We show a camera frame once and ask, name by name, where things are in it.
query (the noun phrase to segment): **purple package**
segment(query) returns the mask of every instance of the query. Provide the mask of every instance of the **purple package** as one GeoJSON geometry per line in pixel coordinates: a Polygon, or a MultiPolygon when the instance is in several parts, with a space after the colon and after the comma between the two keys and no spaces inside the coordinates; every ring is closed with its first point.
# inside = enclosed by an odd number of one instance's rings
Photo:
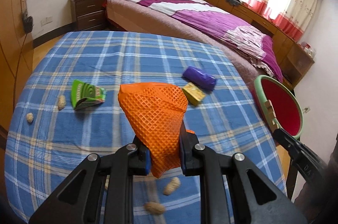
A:
{"type": "Polygon", "coordinates": [[[214,90],[216,85],[216,78],[199,68],[190,66],[183,72],[183,76],[206,90],[214,90]]]}

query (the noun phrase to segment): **green rim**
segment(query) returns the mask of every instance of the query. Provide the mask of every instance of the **green rim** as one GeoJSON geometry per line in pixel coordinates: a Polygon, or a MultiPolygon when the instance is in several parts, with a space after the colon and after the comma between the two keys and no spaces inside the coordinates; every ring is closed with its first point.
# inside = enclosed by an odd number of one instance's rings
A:
{"type": "MultiPolygon", "coordinates": [[[[298,113],[299,113],[299,116],[300,116],[300,129],[298,131],[298,133],[294,136],[295,139],[299,139],[300,135],[301,135],[301,132],[303,130],[303,112],[301,111],[301,108],[300,108],[300,105],[298,103],[298,101],[296,100],[296,98],[293,96],[293,94],[285,87],[283,86],[280,82],[278,82],[277,80],[269,77],[269,76],[266,76],[266,75],[260,75],[258,76],[256,79],[255,79],[255,93],[257,95],[257,98],[258,98],[258,101],[259,101],[259,104],[261,106],[261,109],[264,113],[264,116],[268,116],[268,110],[266,108],[266,106],[264,105],[265,102],[268,101],[268,99],[266,98],[265,96],[265,93],[263,91],[263,86],[262,86],[262,80],[263,79],[266,79],[266,80],[269,80],[273,83],[275,83],[276,85],[278,85],[279,87],[281,87],[285,92],[288,93],[288,95],[293,99],[293,101],[295,102],[296,106],[297,106],[297,109],[298,109],[298,113]]],[[[277,118],[274,118],[274,121],[282,128],[282,126],[280,125],[280,123],[278,122],[277,118]]]]}

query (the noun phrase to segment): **checkered tablecloth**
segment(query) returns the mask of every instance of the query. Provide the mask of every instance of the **checkered tablecloth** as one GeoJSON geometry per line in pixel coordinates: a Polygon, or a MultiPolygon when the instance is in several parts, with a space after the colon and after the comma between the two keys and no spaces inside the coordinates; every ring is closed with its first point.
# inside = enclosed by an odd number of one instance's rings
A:
{"type": "MultiPolygon", "coordinates": [[[[231,62],[217,48],[152,34],[84,31],[66,34],[31,75],[16,105],[8,134],[5,177],[13,210],[28,221],[58,184],[90,153],[107,155],[132,142],[134,132],[119,106],[120,84],[165,82],[183,87],[181,77],[195,66],[217,77],[215,90],[198,107],[189,105],[185,126],[218,153],[243,152],[285,192],[275,145],[252,96],[231,62]],[[105,103],[74,111],[74,79],[102,86],[105,103]],[[57,100],[65,95],[66,107],[57,100]],[[34,121],[28,124],[26,114],[34,121]]],[[[199,179],[180,168],[134,179],[134,216],[138,223],[200,223],[199,179]],[[178,176],[181,187],[162,194],[178,176]],[[144,203],[160,202],[166,212],[148,214],[144,203]]]]}

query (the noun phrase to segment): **nightstand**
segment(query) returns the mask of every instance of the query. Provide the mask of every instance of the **nightstand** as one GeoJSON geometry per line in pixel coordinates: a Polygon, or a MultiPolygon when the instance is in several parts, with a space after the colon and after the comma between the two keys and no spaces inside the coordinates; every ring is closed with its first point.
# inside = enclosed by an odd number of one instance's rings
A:
{"type": "Polygon", "coordinates": [[[107,25],[105,0],[70,0],[75,30],[104,30],[107,25]]]}

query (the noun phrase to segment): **purple blanket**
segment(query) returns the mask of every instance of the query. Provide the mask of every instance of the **purple blanket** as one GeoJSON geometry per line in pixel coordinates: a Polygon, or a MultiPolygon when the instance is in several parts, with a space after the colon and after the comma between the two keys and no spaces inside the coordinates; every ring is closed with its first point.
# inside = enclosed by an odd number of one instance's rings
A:
{"type": "Polygon", "coordinates": [[[282,82],[271,37],[244,20],[203,0],[128,0],[162,12],[231,47],[282,82]]]}

